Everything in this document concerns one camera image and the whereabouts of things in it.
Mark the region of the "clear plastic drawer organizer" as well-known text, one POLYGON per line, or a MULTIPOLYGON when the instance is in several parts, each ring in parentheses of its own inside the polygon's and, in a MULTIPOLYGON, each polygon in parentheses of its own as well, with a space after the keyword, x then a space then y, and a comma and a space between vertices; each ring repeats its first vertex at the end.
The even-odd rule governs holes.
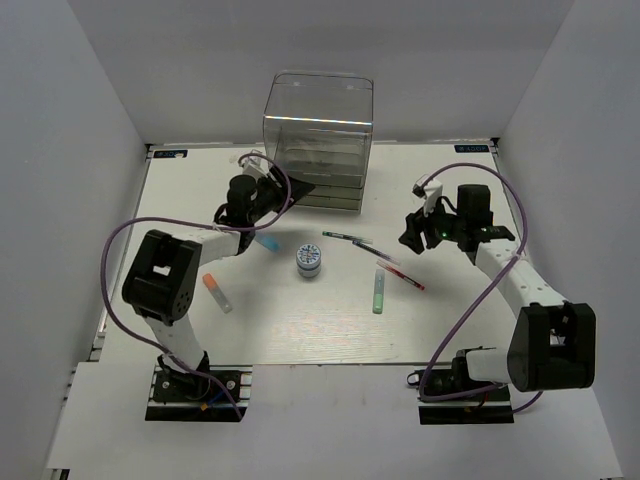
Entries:
POLYGON ((311 183, 303 206, 358 212, 373 137, 374 83, 346 73, 284 70, 263 113, 267 155, 311 183))

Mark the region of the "blue white round tape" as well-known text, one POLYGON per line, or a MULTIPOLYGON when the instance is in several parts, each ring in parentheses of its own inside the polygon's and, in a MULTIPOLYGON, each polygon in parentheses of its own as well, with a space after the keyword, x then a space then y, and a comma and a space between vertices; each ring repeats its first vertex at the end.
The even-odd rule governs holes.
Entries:
POLYGON ((310 279, 321 272, 322 252, 317 245, 312 243, 301 245, 296 252, 295 259, 297 271, 301 277, 310 279))

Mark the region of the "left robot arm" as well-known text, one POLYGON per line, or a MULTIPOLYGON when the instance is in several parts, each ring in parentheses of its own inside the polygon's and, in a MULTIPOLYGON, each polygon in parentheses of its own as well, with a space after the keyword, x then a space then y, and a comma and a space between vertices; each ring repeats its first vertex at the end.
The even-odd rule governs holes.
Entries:
POLYGON ((122 297, 151 328, 160 345, 160 366, 177 376, 177 387, 199 399, 211 387, 207 352, 196 339, 188 317, 199 268, 244 253, 257 223, 269 213, 287 211, 315 190, 315 185, 267 174, 241 174, 229 181, 226 202, 210 228, 180 235, 148 231, 125 278, 122 297))

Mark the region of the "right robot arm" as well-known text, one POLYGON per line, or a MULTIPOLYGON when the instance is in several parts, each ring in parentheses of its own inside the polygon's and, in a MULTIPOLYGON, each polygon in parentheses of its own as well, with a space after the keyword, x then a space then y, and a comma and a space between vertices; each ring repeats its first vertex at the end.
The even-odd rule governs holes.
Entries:
POLYGON ((520 392, 590 387, 595 378, 593 309, 556 292, 519 252, 512 232, 494 225, 488 186, 459 186, 455 206, 437 180, 415 185, 413 193, 424 204, 406 217, 400 243, 417 254, 443 241, 455 243, 490 279, 515 317, 507 349, 458 351, 449 378, 426 381, 420 393, 472 399, 491 386, 513 385, 520 392))

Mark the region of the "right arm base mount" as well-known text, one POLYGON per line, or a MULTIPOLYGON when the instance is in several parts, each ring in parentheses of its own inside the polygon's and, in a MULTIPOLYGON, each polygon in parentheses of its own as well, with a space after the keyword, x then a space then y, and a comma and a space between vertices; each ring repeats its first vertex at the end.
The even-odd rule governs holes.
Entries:
MULTIPOLYGON (((427 396, 443 396, 468 390, 454 377, 451 368, 436 368, 425 385, 427 396)), ((422 426, 461 426, 512 424, 514 415, 510 393, 506 388, 436 402, 418 399, 419 423, 422 426)))

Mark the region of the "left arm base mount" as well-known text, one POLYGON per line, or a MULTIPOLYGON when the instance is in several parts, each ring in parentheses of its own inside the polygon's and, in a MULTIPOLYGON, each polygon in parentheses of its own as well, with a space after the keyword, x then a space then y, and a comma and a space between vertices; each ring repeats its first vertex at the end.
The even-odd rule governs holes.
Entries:
MULTIPOLYGON (((249 406, 252 366, 211 366, 210 374, 229 391, 241 415, 249 406)), ((145 420, 150 422, 239 423, 240 417, 215 383, 200 378, 187 383, 174 374, 154 368, 145 420)))

